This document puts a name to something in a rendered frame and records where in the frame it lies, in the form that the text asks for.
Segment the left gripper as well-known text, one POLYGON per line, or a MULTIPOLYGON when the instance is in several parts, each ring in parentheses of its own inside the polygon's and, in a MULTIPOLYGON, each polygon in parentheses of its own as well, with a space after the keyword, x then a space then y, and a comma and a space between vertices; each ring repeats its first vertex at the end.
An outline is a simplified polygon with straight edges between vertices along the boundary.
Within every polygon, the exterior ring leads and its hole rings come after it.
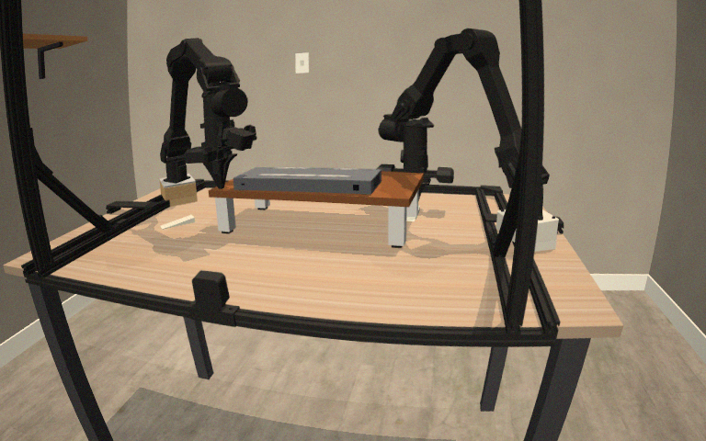
POLYGON ((224 147, 217 147, 219 127, 222 123, 226 123, 226 127, 230 127, 231 121, 233 119, 230 119, 230 117, 204 119, 204 123, 200 124, 200 128, 204 129, 205 142, 202 142, 201 146, 206 147, 194 147, 184 153, 185 164, 203 163, 219 189, 224 188, 229 164, 237 155, 237 153, 231 151, 231 149, 235 149, 234 147, 226 144, 224 144, 224 147), (214 160, 219 162, 213 163, 215 162, 214 160))

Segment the brown wooden stand with white legs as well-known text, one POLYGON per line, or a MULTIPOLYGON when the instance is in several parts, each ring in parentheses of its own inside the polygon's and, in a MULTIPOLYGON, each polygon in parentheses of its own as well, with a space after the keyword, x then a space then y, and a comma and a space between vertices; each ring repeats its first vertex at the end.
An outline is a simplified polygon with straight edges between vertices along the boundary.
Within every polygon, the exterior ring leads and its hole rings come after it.
POLYGON ((255 208, 265 210, 270 200, 306 201, 342 204, 388 206, 388 245, 402 248, 406 242, 406 217, 418 215, 418 189, 424 180, 423 173, 381 171, 381 182, 371 195, 233 190, 233 179, 224 188, 209 190, 209 198, 216 198, 218 231, 231 233, 235 226, 234 198, 255 200, 255 208), (420 180, 421 179, 421 180, 420 180), (267 199, 267 200, 260 200, 267 199))

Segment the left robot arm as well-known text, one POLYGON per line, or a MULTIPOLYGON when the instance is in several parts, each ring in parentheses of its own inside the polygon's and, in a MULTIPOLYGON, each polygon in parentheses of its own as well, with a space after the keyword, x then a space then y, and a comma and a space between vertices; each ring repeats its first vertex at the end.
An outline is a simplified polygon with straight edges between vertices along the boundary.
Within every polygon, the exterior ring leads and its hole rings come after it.
MULTIPOLYGON (((198 69, 197 81, 203 90, 205 119, 240 116, 246 110, 248 99, 245 92, 238 88, 240 79, 232 63, 224 57, 213 55, 202 43, 202 39, 182 40, 168 53, 166 65, 173 82, 170 126, 164 135, 160 157, 167 167, 168 179, 164 181, 176 184, 190 179, 183 154, 187 149, 191 149, 185 123, 188 81, 196 72, 196 68, 198 69), (229 83, 232 84, 226 85, 229 83)), ((223 147, 226 144, 234 147, 235 150, 244 151, 251 149, 256 139, 255 126, 246 125, 243 129, 238 129, 234 126, 234 121, 231 121, 230 127, 226 127, 226 123, 222 123, 219 127, 217 147, 223 147)))

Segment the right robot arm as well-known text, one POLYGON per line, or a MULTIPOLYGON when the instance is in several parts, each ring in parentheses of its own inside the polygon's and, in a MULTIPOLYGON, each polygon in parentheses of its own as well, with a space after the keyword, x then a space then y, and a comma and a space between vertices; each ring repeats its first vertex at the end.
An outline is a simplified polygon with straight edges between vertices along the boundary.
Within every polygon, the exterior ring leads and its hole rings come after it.
POLYGON ((466 28, 461 34, 437 39, 416 81, 399 96, 393 113, 384 115, 378 128, 379 134, 384 140, 403 142, 404 132, 404 145, 426 146, 427 128, 433 128, 434 124, 428 118, 418 118, 429 113, 438 83, 454 56, 460 53, 480 76, 500 134, 500 145, 495 147, 498 167, 502 167, 508 186, 512 188, 519 158, 521 127, 499 68, 497 40, 490 31, 466 28))

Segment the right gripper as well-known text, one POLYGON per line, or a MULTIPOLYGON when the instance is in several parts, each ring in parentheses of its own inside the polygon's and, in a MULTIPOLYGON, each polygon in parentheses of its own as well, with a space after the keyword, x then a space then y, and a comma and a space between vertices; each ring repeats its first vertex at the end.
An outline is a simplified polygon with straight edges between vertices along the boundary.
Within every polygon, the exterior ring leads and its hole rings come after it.
POLYGON ((436 178, 440 183, 453 183, 453 169, 450 167, 438 167, 438 170, 427 170, 427 145, 408 146, 404 145, 404 169, 395 168, 394 164, 381 164, 376 169, 385 172, 424 173, 424 180, 419 188, 418 201, 424 186, 428 186, 431 178, 436 178))

